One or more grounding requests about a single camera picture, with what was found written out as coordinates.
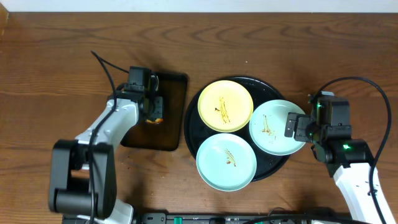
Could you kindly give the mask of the orange sponge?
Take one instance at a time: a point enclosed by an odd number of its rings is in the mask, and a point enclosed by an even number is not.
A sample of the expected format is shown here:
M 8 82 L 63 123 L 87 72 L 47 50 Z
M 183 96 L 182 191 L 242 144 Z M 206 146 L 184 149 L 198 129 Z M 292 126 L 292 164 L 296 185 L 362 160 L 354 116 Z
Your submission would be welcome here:
M 146 123 L 148 124 L 160 124 L 163 122 L 162 118 L 156 118 L 156 119 L 147 119 Z

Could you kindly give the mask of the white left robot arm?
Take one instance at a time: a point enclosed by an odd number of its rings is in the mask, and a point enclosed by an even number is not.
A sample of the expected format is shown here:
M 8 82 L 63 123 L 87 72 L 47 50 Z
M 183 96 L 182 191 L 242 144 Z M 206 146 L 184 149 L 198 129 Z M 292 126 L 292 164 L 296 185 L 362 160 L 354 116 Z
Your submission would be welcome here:
M 109 218 L 116 204 L 114 153 L 139 120 L 162 116 L 157 84 L 126 85 L 109 96 L 96 121 L 73 140 L 58 140 L 52 149 L 49 209 L 90 220 Z

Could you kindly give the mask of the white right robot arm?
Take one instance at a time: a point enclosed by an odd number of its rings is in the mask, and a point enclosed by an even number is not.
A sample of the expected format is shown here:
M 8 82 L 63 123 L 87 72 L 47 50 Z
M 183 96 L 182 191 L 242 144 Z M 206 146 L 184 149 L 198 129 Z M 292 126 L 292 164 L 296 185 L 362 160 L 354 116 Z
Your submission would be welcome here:
M 311 143 L 316 160 L 324 163 L 348 205 L 353 220 L 395 223 L 381 189 L 375 158 L 363 139 L 353 139 L 348 100 L 323 95 L 311 114 L 289 112 L 285 136 Z

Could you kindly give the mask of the pale green plastic plate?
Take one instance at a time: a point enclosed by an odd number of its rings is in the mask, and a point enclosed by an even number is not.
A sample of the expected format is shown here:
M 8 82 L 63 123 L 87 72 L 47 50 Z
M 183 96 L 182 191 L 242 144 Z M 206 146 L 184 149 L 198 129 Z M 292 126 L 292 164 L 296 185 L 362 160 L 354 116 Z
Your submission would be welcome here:
M 255 145 L 275 156 L 286 156 L 305 145 L 293 137 L 285 137 L 288 113 L 304 114 L 303 109 L 287 100 L 270 100 L 258 106 L 249 122 L 249 133 Z

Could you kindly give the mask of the light blue plastic plate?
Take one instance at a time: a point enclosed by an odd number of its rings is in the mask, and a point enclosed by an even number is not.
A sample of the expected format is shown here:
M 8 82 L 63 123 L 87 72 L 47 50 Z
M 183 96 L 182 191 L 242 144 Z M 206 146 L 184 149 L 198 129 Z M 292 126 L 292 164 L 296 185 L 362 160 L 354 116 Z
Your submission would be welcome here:
M 201 178 L 209 186 L 224 192 L 247 186 L 257 169 L 256 155 L 249 143 L 229 133 L 207 138 L 198 149 L 196 163 Z

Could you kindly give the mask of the yellow plastic plate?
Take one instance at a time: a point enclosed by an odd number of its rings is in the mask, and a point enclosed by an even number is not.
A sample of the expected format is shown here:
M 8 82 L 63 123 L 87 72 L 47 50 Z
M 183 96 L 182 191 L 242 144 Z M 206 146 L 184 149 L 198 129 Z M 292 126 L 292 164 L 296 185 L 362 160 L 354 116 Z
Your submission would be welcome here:
M 220 80 L 210 83 L 200 93 L 198 113 L 211 129 L 232 133 L 248 124 L 254 111 L 252 96 L 241 84 Z

